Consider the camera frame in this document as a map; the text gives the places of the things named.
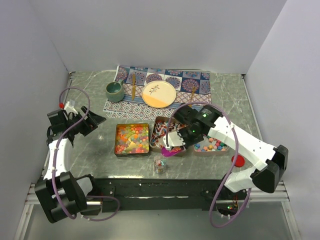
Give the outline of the tin of pastel star candies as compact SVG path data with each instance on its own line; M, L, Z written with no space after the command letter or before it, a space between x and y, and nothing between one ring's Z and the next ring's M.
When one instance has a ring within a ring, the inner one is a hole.
M203 140L193 145L193 152L197 156L213 156L218 154L225 154L229 147L220 140L204 135Z

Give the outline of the tin of lollipops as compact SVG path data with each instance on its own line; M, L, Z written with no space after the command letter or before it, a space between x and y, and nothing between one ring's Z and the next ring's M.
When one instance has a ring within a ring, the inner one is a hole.
M151 150L156 153L161 153L162 148L164 147L165 143L163 141L163 137L166 135L167 126L168 126L168 117L157 116L155 118L155 122L153 125L153 131L149 140L149 145ZM172 119L169 125L169 132L175 132L176 130L180 130L186 127L185 124L181 124L176 119Z

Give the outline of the purple plastic scoop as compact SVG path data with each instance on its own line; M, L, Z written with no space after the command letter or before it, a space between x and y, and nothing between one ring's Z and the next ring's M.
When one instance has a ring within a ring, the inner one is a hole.
M178 155L180 153L183 153L184 151L185 151L185 149L181 148L181 147L174 147L171 150L167 150L165 147L163 147L161 149L161 154L164 157L169 158L169 157L176 156L176 155Z

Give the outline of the gold tin of gummy stars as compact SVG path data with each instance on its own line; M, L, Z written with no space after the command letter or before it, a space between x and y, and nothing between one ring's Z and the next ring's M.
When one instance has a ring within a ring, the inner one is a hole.
M150 154L148 123L117 124L114 154L117 157L146 157Z

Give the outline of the clear glass jar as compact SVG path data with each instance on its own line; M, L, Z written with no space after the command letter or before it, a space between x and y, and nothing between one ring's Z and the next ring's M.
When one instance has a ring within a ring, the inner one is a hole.
M153 157L153 169L157 174L163 174L167 168L167 158L158 153Z

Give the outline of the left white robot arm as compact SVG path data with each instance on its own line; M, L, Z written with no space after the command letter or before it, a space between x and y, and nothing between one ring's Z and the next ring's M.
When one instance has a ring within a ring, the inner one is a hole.
M63 209L72 216L89 211L87 200L94 201L101 193L91 174L74 177L70 172L75 136L87 136L106 120L86 106L81 110L86 116L68 106L47 114L49 162L44 176L35 184L35 194L50 223L67 218Z

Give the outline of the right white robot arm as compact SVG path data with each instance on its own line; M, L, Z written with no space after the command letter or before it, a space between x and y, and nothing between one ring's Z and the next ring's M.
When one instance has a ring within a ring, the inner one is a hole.
M284 145L268 144L235 125L222 109L204 104L200 110L190 103L181 104L172 114L185 127L166 134L165 148L188 148L201 142L205 136L215 138L236 154L243 156L252 166L239 172L227 173L219 194L231 199L236 192L256 187L274 193L288 165L289 150Z

